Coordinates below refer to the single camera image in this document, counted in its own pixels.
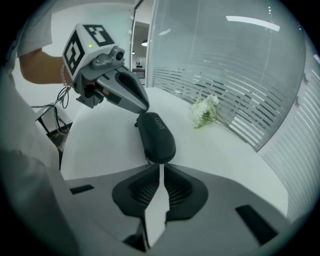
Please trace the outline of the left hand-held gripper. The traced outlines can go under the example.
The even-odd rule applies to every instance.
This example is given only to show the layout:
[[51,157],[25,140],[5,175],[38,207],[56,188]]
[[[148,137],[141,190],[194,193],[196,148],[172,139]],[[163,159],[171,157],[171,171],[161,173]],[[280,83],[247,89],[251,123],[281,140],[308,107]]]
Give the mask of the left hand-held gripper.
[[79,97],[76,99],[93,108],[103,101],[99,93],[85,96],[85,82],[95,81],[109,91],[107,100],[112,104],[141,114],[149,110],[145,88],[137,75],[130,70],[106,74],[125,64],[125,51],[121,49],[101,24],[78,23],[63,50],[63,61]]

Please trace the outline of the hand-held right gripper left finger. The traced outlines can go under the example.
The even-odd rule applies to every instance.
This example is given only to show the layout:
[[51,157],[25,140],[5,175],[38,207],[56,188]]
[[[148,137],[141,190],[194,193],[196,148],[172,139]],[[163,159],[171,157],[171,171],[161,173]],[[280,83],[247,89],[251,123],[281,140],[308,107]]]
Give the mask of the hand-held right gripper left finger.
[[150,248],[145,210],[159,187],[159,165],[69,179],[66,184],[84,210],[112,237],[141,252]]

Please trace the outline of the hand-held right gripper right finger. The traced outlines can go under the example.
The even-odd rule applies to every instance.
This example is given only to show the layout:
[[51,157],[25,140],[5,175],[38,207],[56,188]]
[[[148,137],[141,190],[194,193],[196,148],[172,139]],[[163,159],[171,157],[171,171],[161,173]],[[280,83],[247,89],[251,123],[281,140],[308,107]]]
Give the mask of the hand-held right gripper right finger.
[[289,227],[273,205],[240,183],[181,165],[164,166],[170,209],[154,256],[240,256]]

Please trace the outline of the person's left hand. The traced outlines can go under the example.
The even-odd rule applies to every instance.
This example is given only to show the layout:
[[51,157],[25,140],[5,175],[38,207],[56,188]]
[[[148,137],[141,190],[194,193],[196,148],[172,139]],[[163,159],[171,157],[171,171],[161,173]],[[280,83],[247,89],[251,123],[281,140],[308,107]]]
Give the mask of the person's left hand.
[[103,88],[95,81],[86,81],[84,85],[84,94],[87,98],[92,97],[95,93],[101,94],[103,97],[108,97],[110,92]]

